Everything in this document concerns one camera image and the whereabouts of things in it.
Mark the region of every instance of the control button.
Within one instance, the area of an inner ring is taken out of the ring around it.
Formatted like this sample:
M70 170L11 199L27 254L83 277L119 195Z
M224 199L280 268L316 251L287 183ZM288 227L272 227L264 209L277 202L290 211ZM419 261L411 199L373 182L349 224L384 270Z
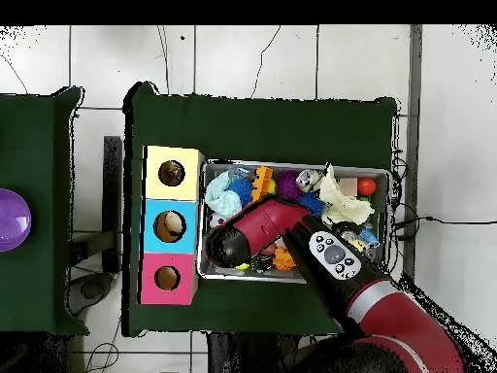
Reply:
M326 251L324 251L324 260L326 263L335 264L346 256L346 252L337 245L328 246Z

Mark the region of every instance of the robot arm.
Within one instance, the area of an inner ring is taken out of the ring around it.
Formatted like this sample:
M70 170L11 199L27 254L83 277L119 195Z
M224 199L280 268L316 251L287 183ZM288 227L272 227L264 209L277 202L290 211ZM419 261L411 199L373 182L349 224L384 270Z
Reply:
M218 266L234 267L280 236L330 317L352 337L348 361L358 370L371 370L359 364L369 359L380 372L391 366L406 373L464 373L440 325L303 207L266 196L212 230L206 252Z

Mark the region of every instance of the pink block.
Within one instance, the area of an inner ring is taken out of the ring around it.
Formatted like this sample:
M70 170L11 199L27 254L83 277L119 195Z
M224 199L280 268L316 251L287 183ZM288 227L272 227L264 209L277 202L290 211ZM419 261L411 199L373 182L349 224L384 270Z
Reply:
M144 305L190 305L193 297L193 254L144 254L142 302ZM180 272L180 283L174 290L162 290L155 283L155 272L162 266L173 266Z

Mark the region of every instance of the blue plush toy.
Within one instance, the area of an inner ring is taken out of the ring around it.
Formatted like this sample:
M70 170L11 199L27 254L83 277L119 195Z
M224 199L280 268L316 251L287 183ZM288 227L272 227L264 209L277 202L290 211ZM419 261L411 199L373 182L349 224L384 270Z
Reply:
M324 210L324 202L317 198L315 192L302 194L302 196L297 198L297 203L309 209L314 216L321 219L322 211Z
M238 194L242 202L242 208L246 207L252 201L252 184L245 179L235 179L229 184L226 190L231 190Z

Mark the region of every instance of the cloth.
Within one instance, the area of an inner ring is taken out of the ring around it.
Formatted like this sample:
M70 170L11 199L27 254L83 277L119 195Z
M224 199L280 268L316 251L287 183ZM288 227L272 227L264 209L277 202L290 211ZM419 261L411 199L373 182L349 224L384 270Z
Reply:
M326 224L340 221L364 223L369 215L375 213L369 202L357 200L352 196L344 196L335 180L333 166L330 164L321 180L319 199L326 202L321 219Z
M232 190L226 190L229 183L228 171L225 171L212 179L206 188L207 205L228 219L242 211L242 201L238 194Z

